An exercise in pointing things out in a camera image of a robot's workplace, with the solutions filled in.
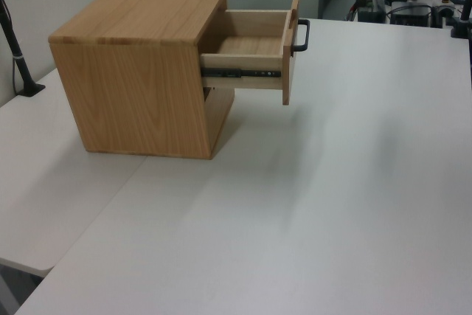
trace desk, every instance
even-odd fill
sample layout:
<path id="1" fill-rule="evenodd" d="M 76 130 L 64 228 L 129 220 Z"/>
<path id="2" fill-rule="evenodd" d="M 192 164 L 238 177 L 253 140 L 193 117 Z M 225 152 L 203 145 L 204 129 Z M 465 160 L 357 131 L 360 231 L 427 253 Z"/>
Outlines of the desk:
<path id="1" fill-rule="evenodd" d="M 468 42 L 311 29 L 289 106 L 237 91 L 212 161 L 146 158 L 18 315 L 467 314 Z"/>
<path id="2" fill-rule="evenodd" d="M 57 71 L 0 108 L 0 264 L 44 277 L 142 156 L 90 154 Z"/>

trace black handle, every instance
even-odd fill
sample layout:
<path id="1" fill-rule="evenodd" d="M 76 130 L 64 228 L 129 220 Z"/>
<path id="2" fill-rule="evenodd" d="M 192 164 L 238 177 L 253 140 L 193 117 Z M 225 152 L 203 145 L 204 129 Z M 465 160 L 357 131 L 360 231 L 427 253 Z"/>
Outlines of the black handle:
<path id="1" fill-rule="evenodd" d="M 300 45 L 292 45 L 292 54 L 294 52 L 303 52 L 308 49 L 308 38 L 310 37 L 310 21 L 306 18 L 299 18 L 298 25 L 305 25 L 307 27 L 307 34 L 305 36 L 305 43 Z"/>

